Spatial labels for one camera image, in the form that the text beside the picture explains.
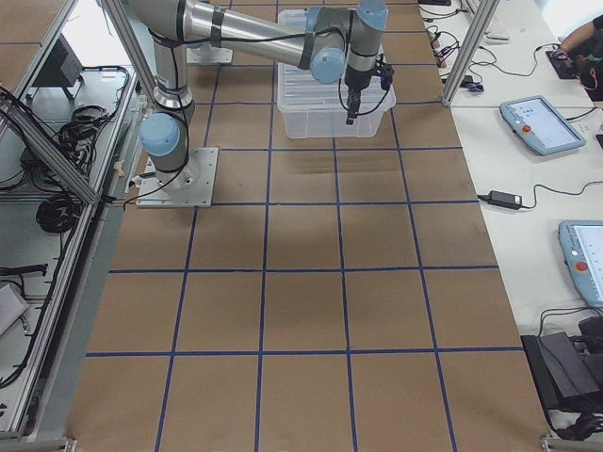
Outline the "silver robot arm near lid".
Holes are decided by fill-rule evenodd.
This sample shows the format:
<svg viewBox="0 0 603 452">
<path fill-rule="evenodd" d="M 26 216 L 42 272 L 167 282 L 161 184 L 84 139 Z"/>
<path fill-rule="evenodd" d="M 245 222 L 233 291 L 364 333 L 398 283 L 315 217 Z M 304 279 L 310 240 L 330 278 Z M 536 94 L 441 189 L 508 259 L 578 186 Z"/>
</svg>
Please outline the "silver robot arm near lid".
<svg viewBox="0 0 603 452">
<path fill-rule="evenodd" d="M 188 187 L 198 177 L 191 161 L 189 125 L 195 111 L 188 86 L 187 49 L 208 44 L 307 70 L 321 84 L 343 81 L 346 123 L 362 116 L 361 94 L 380 78 L 389 90 L 394 70 L 380 52 L 388 8 L 363 1 L 356 8 L 311 7 L 305 27 L 290 27 L 202 1 L 134 1 L 132 9 L 154 41 L 157 112 L 139 137 L 160 187 Z"/>
</svg>

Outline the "black gripper near lid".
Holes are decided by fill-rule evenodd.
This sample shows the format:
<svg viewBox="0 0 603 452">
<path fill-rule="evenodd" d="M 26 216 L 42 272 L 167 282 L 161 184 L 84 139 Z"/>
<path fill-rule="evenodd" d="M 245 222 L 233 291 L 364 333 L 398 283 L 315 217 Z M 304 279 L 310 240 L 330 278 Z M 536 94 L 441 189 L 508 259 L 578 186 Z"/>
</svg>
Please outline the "black gripper near lid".
<svg viewBox="0 0 603 452">
<path fill-rule="evenodd" d="M 361 92 L 366 89 L 370 80 L 376 75 L 376 69 L 372 68 L 366 71 L 360 71 L 352 66 L 348 66 L 345 70 L 344 83 L 348 88 L 347 95 L 347 118 L 346 124 L 353 125 L 358 117 L 361 105 Z"/>
</svg>

